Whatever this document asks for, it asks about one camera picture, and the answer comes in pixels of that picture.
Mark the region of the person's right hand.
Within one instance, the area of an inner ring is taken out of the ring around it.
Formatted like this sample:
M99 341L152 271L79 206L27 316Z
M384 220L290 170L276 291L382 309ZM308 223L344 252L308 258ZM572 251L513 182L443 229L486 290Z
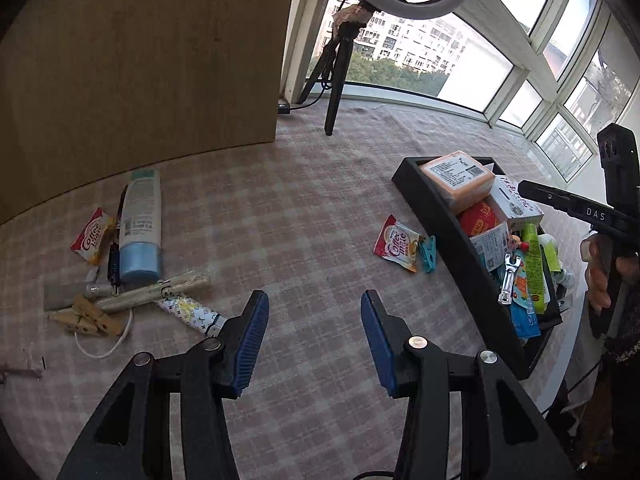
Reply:
M591 307L597 312L611 307L611 298L608 296L608 274L605 272L604 263L601 258L600 241L603 236L591 234L583 242L580 248L587 248L589 258L587 269L585 270L585 281L587 284L587 298ZM616 269L623 278L631 283L639 278L639 260L637 256L628 258L618 258Z

